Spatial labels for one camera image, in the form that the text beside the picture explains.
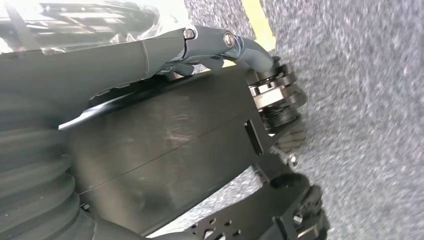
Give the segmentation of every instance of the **yellow tape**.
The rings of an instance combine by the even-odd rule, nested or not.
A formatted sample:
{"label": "yellow tape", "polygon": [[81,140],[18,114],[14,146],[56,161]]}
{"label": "yellow tape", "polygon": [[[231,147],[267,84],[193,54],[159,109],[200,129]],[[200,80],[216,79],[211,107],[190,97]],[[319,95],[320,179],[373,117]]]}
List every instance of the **yellow tape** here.
{"label": "yellow tape", "polygon": [[244,11],[256,36],[255,42],[268,52],[276,48],[276,37],[268,23],[260,0],[241,0]]}

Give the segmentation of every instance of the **gray carpet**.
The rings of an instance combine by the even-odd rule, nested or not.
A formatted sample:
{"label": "gray carpet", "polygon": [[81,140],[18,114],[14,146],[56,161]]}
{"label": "gray carpet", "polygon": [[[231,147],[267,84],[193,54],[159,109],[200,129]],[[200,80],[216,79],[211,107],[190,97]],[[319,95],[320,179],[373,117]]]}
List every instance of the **gray carpet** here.
{"label": "gray carpet", "polygon": [[[254,39],[239,0],[186,0],[195,24]],[[424,239],[424,1],[264,0],[308,94],[299,171],[324,189],[330,240]],[[247,171],[163,231],[251,194]]]}

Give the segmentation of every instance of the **bolt head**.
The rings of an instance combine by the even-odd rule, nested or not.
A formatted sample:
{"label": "bolt head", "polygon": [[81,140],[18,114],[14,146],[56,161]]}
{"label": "bolt head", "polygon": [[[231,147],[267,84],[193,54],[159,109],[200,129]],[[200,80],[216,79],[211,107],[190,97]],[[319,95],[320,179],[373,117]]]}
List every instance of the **bolt head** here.
{"label": "bolt head", "polygon": [[193,39],[195,38],[195,31],[192,29],[186,29],[184,30],[183,35],[185,39]]}
{"label": "bolt head", "polygon": [[224,43],[227,47],[232,48],[236,44],[236,40],[234,39],[234,35],[227,31],[224,33]]}

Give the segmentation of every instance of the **black metal chassis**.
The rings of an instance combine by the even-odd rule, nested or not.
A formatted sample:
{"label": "black metal chassis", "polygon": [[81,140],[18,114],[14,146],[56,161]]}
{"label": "black metal chassis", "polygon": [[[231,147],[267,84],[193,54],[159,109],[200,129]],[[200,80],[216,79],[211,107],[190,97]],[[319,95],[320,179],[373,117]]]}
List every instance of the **black metal chassis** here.
{"label": "black metal chassis", "polygon": [[[233,66],[172,81],[153,77],[68,127],[71,171],[83,203],[145,236],[255,166],[265,180],[262,189],[187,231],[213,229],[208,240],[316,239],[299,236],[293,224],[308,180],[269,153],[300,116],[270,137],[248,71]],[[320,221],[316,228],[327,229],[325,216]]]}

